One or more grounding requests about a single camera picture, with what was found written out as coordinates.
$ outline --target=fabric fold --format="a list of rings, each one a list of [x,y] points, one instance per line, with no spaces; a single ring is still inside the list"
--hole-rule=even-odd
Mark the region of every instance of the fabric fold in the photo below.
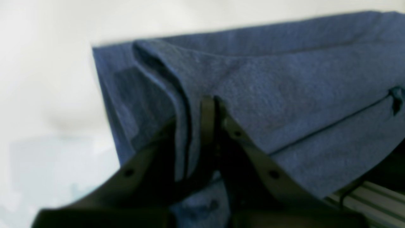
[[[405,84],[404,24],[400,13],[361,12],[95,48],[120,162],[175,115],[175,178],[190,176],[200,99],[216,95],[260,149],[325,197],[405,138],[405,113],[392,109],[400,98],[390,96]],[[210,209],[224,194],[220,177],[214,183],[198,193],[205,203],[196,208]],[[192,198],[174,205],[179,218],[194,214],[180,209]],[[183,227],[224,224],[209,222],[228,216],[227,201],[215,202]]]

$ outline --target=blue towel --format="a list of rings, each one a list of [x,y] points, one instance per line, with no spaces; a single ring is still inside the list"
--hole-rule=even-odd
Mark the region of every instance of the blue towel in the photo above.
[[[323,198],[405,138],[405,16],[361,12],[94,48],[121,164],[177,117],[177,181],[199,157],[200,99],[220,96],[254,143]],[[220,175],[173,205],[179,227],[224,227]]]

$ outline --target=white wall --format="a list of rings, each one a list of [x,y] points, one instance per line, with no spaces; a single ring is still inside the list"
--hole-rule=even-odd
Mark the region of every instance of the white wall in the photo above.
[[[118,169],[92,45],[369,9],[405,0],[0,0],[0,228]]]

